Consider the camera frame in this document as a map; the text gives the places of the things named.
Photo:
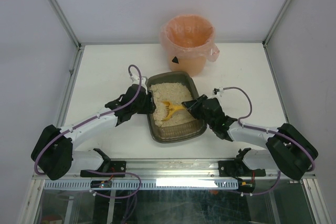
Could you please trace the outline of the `yellow plastic litter scoop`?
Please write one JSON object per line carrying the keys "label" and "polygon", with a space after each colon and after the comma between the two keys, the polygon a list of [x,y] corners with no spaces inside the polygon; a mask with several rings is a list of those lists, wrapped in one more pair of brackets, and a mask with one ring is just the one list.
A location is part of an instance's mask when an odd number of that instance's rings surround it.
{"label": "yellow plastic litter scoop", "polygon": [[162,121],[169,120],[176,112],[184,111],[186,108],[183,105],[173,104],[171,101],[162,101],[166,109],[166,116]]}

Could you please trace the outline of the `dark grey litter box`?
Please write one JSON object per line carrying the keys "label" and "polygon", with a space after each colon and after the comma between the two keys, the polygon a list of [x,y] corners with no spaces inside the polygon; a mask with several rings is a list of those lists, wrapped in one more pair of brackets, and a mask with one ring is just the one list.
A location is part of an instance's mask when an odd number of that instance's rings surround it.
{"label": "dark grey litter box", "polygon": [[[150,88],[154,84],[162,83],[180,83],[188,88],[193,100],[199,97],[193,79],[184,71],[157,74],[150,77],[146,84]],[[186,141],[202,135],[206,130],[206,124],[203,120],[194,120],[177,126],[159,127],[155,125],[152,114],[148,114],[147,119],[152,138],[163,144]]]}

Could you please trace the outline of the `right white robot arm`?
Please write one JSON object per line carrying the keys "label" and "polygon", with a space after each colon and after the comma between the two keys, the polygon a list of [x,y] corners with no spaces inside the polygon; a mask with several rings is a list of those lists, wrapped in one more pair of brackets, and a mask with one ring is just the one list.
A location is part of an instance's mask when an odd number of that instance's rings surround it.
{"label": "right white robot arm", "polygon": [[259,150],[241,150],[235,158],[249,170],[276,169],[300,180],[315,168],[317,150],[291,124],[271,128],[245,124],[226,115],[217,98],[205,95],[182,105],[194,118],[203,120],[218,138],[258,146]]}

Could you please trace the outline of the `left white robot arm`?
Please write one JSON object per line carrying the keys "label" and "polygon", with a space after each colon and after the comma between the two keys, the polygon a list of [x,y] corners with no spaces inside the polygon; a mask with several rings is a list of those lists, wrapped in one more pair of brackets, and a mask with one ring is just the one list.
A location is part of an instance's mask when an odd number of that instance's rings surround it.
{"label": "left white robot arm", "polygon": [[104,176],[112,172],[111,159],[101,149],[78,151],[77,147],[130,120],[135,114],[151,114],[154,110],[152,91],[133,84],[125,94],[81,122],[63,127],[52,124],[45,127],[31,154],[35,173],[58,180],[67,173]]}

